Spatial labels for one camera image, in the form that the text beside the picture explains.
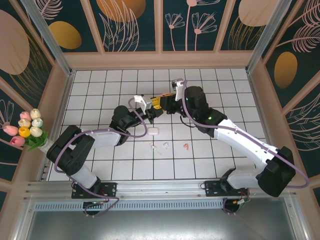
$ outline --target tulip bouquet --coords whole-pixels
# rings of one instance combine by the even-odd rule
[[[10,143],[14,146],[30,146],[28,151],[39,148],[46,144],[48,132],[43,131],[44,120],[38,109],[33,109],[30,113],[23,111],[18,121],[19,128],[6,125],[3,131],[13,136]]]

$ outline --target artificial tulip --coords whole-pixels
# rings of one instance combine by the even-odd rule
[[[21,137],[24,137],[24,138],[29,137],[29,136],[30,136],[30,130],[29,130],[29,128],[27,128],[27,127],[25,127],[25,126],[20,127],[20,128],[19,128],[19,135],[20,135]]]
[[[23,111],[22,113],[20,113],[20,119],[25,119],[28,120],[29,122],[31,122],[31,116],[30,113],[28,113],[27,111]]]
[[[18,128],[16,126],[6,125],[3,127],[3,131],[10,136],[15,136],[18,134]]]
[[[37,138],[37,137],[40,137],[42,135],[42,130],[40,128],[38,128],[38,127],[32,126],[30,128],[30,133],[31,133],[32,136]]]
[[[25,139],[22,136],[14,136],[10,143],[14,146],[21,147],[25,144]]]
[[[32,126],[37,127],[37,128],[41,128],[43,123],[44,123],[44,121],[42,121],[42,119],[38,117],[32,121]]]
[[[36,108],[31,110],[30,116],[31,116],[32,120],[37,119],[37,118],[41,118],[41,114],[40,114],[39,110]]]
[[[24,119],[24,118],[20,119],[18,121],[18,124],[20,127],[26,127],[26,128],[30,128],[30,126],[31,126],[31,122],[27,119]]]

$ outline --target white tile floor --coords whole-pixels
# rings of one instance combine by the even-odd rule
[[[210,107],[224,112],[240,128],[265,142],[244,69],[77,71],[61,132],[68,125],[84,130],[106,128],[115,107],[128,107],[128,100],[136,94],[152,97],[173,92],[170,80],[178,78],[189,80],[188,86],[202,87]],[[130,137],[121,146],[93,149],[85,164],[104,181],[220,178],[230,168],[255,167],[229,145],[183,125],[177,114],[163,114],[153,125],[147,124],[159,128],[159,135]],[[140,135],[144,128],[139,125],[129,131]],[[51,167],[48,180],[68,178]]]

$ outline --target white tulip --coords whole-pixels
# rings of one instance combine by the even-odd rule
[[[30,126],[31,126],[31,122],[26,119],[20,119],[18,121],[18,124],[20,127],[26,127],[26,128],[30,128]]]
[[[41,114],[40,114],[39,110],[35,108],[35,109],[31,110],[30,117],[32,120],[34,120],[37,118],[41,118]]]
[[[40,137],[42,135],[42,130],[40,128],[36,127],[36,126],[32,126],[30,128],[30,133],[31,133],[32,136],[37,138],[37,137]]]
[[[42,119],[39,117],[32,121],[33,127],[41,128],[43,124],[44,124],[44,121],[42,121]]]

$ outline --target pink tulip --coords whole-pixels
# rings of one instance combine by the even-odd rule
[[[25,120],[28,120],[29,122],[32,121],[30,113],[28,113],[27,111],[23,111],[22,113],[20,113],[20,119],[25,119]]]
[[[14,136],[10,141],[12,145],[15,145],[17,147],[21,147],[23,144],[25,144],[25,142],[26,141],[22,136]]]
[[[16,126],[7,125],[3,127],[3,131],[10,136],[15,136],[18,134],[19,129]]]

